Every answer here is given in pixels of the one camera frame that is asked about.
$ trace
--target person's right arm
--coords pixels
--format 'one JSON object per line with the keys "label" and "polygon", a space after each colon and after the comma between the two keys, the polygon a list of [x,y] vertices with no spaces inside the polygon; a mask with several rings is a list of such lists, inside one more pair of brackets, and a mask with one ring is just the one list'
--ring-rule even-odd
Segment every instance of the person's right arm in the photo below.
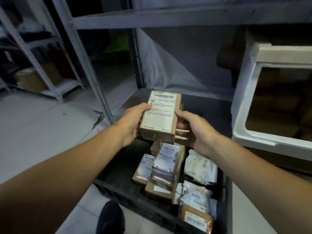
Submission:
{"label": "person's right arm", "polygon": [[312,184],[254,155],[209,123],[187,111],[177,115],[176,140],[208,157],[241,189],[277,233],[312,233]]}

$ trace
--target forearm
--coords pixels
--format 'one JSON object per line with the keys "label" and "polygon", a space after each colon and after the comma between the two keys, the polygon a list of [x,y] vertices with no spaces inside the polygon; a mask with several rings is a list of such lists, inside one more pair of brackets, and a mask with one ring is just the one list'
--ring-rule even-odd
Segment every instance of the forearm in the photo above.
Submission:
{"label": "forearm", "polygon": [[10,233],[55,233],[122,146],[111,126],[0,186],[0,222]]}
{"label": "forearm", "polygon": [[210,156],[278,233],[312,230],[309,182],[271,165],[222,135],[213,142]]}

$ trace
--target person's left arm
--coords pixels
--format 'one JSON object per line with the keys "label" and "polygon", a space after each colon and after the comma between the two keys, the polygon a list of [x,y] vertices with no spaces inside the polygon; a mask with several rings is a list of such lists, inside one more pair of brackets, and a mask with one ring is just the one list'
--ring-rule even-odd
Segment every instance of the person's left arm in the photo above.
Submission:
{"label": "person's left arm", "polygon": [[142,103],[90,140],[0,185],[4,233],[55,233],[115,154],[138,136]]}

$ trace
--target person's left hand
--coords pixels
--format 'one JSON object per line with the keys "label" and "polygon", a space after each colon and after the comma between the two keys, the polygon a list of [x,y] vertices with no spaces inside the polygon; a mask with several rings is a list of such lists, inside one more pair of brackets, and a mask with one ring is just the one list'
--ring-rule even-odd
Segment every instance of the person's left hand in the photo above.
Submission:
{"label": "person's left hand", "polygon": [[124,139],[122,146],[126,147],[139,135],[139,121],[142,116],[142,112],[150,110],[152,105],[147,103],[141,103],[137,106],[129,108],[125,111],[124,115],[116,122],[116,126],[120,126],[122,133],[124,133]]}

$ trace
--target green object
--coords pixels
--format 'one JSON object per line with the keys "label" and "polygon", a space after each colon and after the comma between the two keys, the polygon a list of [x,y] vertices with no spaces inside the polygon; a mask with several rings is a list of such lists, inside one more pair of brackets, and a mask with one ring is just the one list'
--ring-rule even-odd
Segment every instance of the green object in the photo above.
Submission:
{"label": "green object", "polygon": [[128,37],[125,32],[111,40],[110,45],[107,46],[104,53],[113,53],[121,51],[129,51]]}

